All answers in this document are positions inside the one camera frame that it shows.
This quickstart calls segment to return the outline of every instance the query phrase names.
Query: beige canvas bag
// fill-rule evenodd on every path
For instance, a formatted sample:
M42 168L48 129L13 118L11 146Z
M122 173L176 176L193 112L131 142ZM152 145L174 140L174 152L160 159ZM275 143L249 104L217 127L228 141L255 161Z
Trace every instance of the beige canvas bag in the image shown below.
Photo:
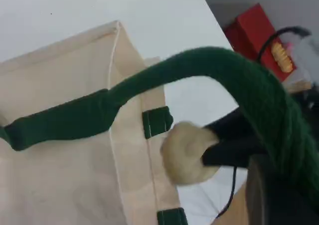
M1 125L112 88L144 68L119 22L3 62ZM144 136L142 112L162 106L160 87L129 100L111 129L93 137L20 152L0 139L0 224L185 224L161 164L165 133Z

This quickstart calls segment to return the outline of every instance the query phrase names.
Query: stitching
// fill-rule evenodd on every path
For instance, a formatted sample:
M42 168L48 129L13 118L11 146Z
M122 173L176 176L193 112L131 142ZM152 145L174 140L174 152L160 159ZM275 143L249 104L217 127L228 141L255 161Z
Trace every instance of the stitching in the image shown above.
M164 115L164 126L165 126L165 132L167 132L165 115Z
M147 111L147 116L148 116L148 124L149 124L149 131L150 131L150 138L152 137L152 132L151 132L151 123L150 123L150 117L149 117L149 112Z
M180 209L178 209L178 218L179 218L179 224L182 225L182 223L181 223L181 216L180 216Z
M161 216L163 217L163 225L165 225L165 218L164 218L164 212L161 212Z

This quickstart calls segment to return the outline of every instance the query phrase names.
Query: red object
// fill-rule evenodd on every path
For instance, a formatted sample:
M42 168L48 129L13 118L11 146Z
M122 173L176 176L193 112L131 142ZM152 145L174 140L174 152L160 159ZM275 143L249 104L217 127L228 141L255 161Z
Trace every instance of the red object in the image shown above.
M236 52L248 59L256 60L261 47L276 31L260 4L257 4L239 15L235 22L228 26L224 32ZM276 38L274 42L282 43L279 38ZM264 52L261 63L273 71L281 81L284 81L291 72L284 73L281 71L271 53L271 45L273 43Z

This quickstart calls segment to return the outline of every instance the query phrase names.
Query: black cable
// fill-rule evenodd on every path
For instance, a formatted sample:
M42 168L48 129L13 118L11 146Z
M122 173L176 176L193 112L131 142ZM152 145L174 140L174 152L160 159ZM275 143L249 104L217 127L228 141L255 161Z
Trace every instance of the black cable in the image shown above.
M257 59L256 61L258 63L260 63L261 60L261 56L263 55L263 53L265 52L265 50L267 49L268 45L275 39L277 38L279 35L287 33L287 32L292 32L294 34L299 35L300 37L306 37L311 35L311 32L305 28L302 28L300 26L291 26L291 27L285 27L282 29L279 29L278 31L276 31L276 33L272 34L268 40L264 43L264 45L261 47Z
M217 215L216 218L219 218L220 216L222 216L228 209L229 206L231 204L231 202L233 201L234 198L234 194L235 194L235 185L236 185L236 173L237 173L237 167L234 167L234 171L233 171L233 184L231 186L231 192L230 192L230 197L229 200L226 204L226 206L223 208L223 210Z

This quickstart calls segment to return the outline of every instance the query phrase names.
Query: wooden surface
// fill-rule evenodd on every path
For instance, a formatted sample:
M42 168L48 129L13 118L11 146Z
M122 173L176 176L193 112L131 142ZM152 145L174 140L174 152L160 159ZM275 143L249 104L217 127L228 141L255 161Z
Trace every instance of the wooden surface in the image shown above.
M228 211L212 225L248 225L245 190L246 184L235 194Z

